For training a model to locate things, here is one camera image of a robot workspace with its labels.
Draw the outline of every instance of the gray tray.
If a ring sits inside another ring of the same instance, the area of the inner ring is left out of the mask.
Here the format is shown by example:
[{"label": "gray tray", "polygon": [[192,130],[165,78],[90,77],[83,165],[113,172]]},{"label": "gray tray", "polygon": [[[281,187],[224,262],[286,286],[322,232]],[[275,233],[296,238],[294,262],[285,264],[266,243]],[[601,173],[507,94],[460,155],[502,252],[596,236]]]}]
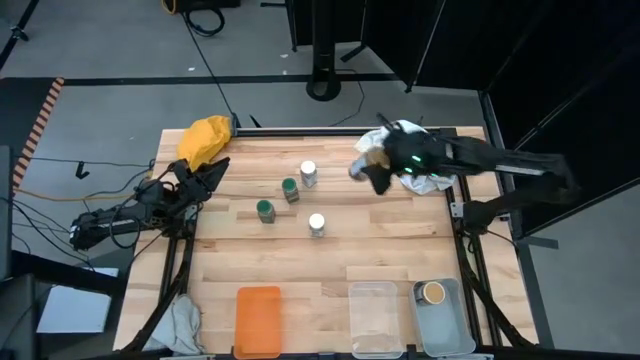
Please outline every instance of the gray tray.
[{"label": "gray tray", "polygon": [[[446,292],[441,304],[427,305],[416,302],[415,290],[428,281],[439,282]],[[431,357],[464,355],[476,349],[469,335],[464,308],[460,302],[460,284],[456,279],[418,281],[409,294],[413,310],[416,335],[422,341],[424,352]]]}]

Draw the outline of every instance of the gray floor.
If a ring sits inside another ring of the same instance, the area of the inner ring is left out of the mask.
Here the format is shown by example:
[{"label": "gray floor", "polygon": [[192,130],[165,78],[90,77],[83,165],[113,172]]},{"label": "gray floor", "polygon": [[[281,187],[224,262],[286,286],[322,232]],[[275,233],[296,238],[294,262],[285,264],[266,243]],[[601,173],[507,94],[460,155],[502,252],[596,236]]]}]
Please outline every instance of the gray floor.
[{"label": "gray floor", "polygon": [[[5,2],[5,8],[19,18],[26,1],[6,1],[0,0],[0,6]],[[240,8],[225,10],[224,31],[210,39],[198,38],[213,70],[217,75],[308,74],[311,52],[290,51],[284,10],[260,8],[258,3],[243,0]],[[40,0],[26,31],[32,40],[18,42],[0,76],[208,76],[181,19],[165,14],[155,0]],[[340,46],[338,54],[351,47]],[[361,73],[389,72],[369,50],[338,67]],[[344,125],[376,125],[374,115],[378,111],[390,119],[417,121],[423,117],[424,125],[484,125],[473,92],[432,89],[429,93],[404,94],[399,82],[365,82],[362,86],[366,94],[362,111]],[[340,96],[327,103],[311,100],[303,83],[223,85],[223,89],[245,126],[251,126],[249,114],[263,126],[328,125],[352,114],[361,96],[356,83],[344,83]],[[156,154],[161,129],[184,128],[199,118],[227,113],[218,89],[212,85],[65,87],[36,156],[145,164]],[[117,189],[138,171],[99,166],[89,166],[88,170],[92,174],[78,180],[73,165],[33,162],[22,187],[75,197]],[[558,347],[640,352],[635,339],[640,323],[635,310],[638,282],[631,258],[635,243],[632,231],[618,230],[618,226],[633,224],[625,219],[632,216],[639,193],[625,195],[620,198],[623,200],[612,199],[541,234],[559,239],[561,246],[557,251],[533,250]],[[78,203],[51,203],[22,194],[17,199],[64,226],[84,211]],[[91,206],[112,204],[94,202]],[[618,215],[616,211],[623,205],[631,210]],[[19,216],[16,221],[25,222]],[[33,230],[16,227],[15,231],[29,240],[38,255],[78,262],[41,240]],[[108,241],[87,255],[99,264],[121,268],[131,259],[130,252],[117,250]],[[111,324],[103,336],[74,341],[64,350],[52,346],[55,351],[51,358],[70,359],[88,356],[92,351],[108,351],[113,336]]]}]

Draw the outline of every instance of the orange tray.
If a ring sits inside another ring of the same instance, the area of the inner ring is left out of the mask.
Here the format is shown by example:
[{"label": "orange tray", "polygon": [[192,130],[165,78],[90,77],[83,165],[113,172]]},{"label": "orange tray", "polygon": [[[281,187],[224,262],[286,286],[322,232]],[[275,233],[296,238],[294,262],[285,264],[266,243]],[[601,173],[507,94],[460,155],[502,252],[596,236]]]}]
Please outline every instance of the orange tray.
[{"label": "orange tray", "polygon": [[236,359],[275,359],[282,349],[282,297],[277,286],[246,287],[236,300]]}]

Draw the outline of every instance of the transparent bin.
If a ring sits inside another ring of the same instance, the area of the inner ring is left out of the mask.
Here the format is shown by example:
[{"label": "transparent bin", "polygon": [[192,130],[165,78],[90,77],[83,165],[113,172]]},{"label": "transparent bin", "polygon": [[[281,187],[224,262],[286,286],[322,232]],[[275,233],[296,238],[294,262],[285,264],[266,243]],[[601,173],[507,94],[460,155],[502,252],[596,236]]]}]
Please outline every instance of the transparent bin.
[{"label": "transparent bin", "polygon": [[397,359],[404,348],[398,325],[398,288],[392,282],[349,287],[351,349],[356,359]]}]

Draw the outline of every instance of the wooden table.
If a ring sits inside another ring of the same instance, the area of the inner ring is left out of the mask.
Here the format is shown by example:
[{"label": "wooden table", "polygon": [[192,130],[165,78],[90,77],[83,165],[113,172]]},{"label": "wooden table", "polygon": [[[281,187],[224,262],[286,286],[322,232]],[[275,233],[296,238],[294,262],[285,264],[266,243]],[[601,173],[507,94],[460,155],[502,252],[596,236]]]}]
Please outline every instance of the wooden table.
[{"label": "wooden table", "polygon": [[[484,138],[481,127],[457,131]],[[163,131],[156,176],[176,160],[182,134],[183,130]],[[442,192],[416,196],[397,179],[385,196],[375,195],[368,182],[352,181],[347,168],[358,156],[353,149],[356,140],[234,138],[218,155],[231,157],[231,165],[199,214],[189,280],[189,294],[202,312],[200,338],[209,353],[231,350],[238,289],[265,285],[282,290],[283,353],[351,352],[347,293],[354,281],[393,281],[398,287],[402,341],[417,343],[407,298],[412,283],[460,279],[447,202]],[[289,205],[281,182],[286,177],[299,179],[304,160],[316,163],[318,184],[306,189],[299,183],[301,200]],[[499,195],[495,174],[468,177],[468,182],[473,199]],[[459,194],[457,184],[455,191]],[[260,223],[255,211],[259,199],[275,205],[276,224]],[[307,221],[316,212],[326,219],[322,239],[309,237]],[[510,237],[505,222],[494,221],[490,229]],[[137,249],[155,234],[143,234]],[[482,236],[481,241],[496,303],[524,337],[536,342],[512,245],[492,235]],[[114,349],[132,340],[156,306],[166,250],[166,239],[158,240],[133,264]],[[490,344],[477,297],[476,304],[484,343]]]}]

